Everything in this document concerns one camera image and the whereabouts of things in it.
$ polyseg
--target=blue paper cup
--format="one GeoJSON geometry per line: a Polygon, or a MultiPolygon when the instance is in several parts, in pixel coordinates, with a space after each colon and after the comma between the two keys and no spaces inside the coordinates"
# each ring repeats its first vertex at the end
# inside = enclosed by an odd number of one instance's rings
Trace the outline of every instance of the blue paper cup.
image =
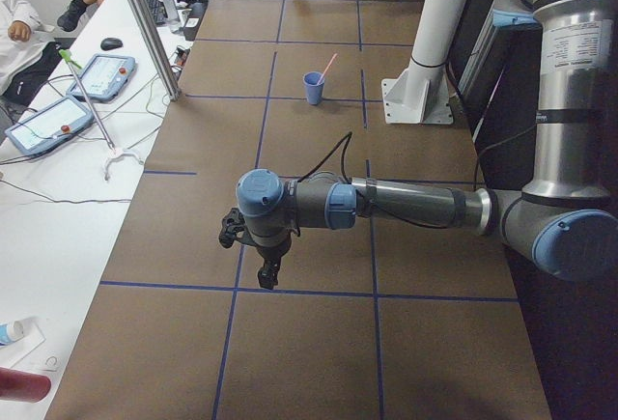
{"type": "Polygon", "coordinates": [[[321,72],[307,72],[302,77],[302,81],[305,84],[305,96],[307,96],[309,104],[318,104],[322,101],[324,81],[318,84],[321,75],[321,72]]]}

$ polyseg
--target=pink straw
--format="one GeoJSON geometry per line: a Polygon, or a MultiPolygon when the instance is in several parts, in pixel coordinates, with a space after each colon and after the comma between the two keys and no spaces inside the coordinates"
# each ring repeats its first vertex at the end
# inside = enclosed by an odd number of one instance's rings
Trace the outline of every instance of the pink straw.
{"type": "Polygon", "coordinates": [[[318,82],[316,82],[316,85],[320,85],[323,81],[324,81],[324,76],[326,75],[326,73],[328,72],[328,69],[330,68],[330,65],[332,65],[332,62],[335,61],[335,58],[337,58],[337,53],[335,53],[334,55],[332,55],[332,58],[330,59],[330,61],[328,62],[328,64],[326,65],[326,68],[324,69],[324,72],[322,73],[322,75],[320,76],[320,78],[318,79],[318,82]]]}

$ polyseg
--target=computer mouse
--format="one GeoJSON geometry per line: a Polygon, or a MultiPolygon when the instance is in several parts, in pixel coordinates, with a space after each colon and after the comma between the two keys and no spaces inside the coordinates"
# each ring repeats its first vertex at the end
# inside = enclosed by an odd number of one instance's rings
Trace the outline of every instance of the computer mouse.
{"type": "Polygon", "coordinates": [[[100,49],[105,51],[120,48],[121,46],[123,46],[123,41],[115,37],[108,37],[100,41],[100,49]]]}

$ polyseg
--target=white sleeve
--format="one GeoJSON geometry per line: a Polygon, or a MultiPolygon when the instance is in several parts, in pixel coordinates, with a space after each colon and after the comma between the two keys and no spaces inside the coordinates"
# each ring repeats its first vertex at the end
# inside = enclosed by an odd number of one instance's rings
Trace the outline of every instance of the white sleeve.
{"type": "Polygon", "coordinates": [[[25,22],[33,31],[41,26],[39,14],[25,0],[0,0],[0,3],[13,15],[13,21],[25,22]]]}

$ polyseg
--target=black shoe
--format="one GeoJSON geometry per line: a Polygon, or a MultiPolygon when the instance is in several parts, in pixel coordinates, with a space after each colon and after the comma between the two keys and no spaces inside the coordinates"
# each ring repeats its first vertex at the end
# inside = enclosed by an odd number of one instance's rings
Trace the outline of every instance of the black shoe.
{"type": "Polygon", "coordinates": [[[69,7],[56,21],[58,26],[66,32],[74,31],[79,22],[79,18],[86,13],[88,5],[83,0],[72,0],[69,7]]]}

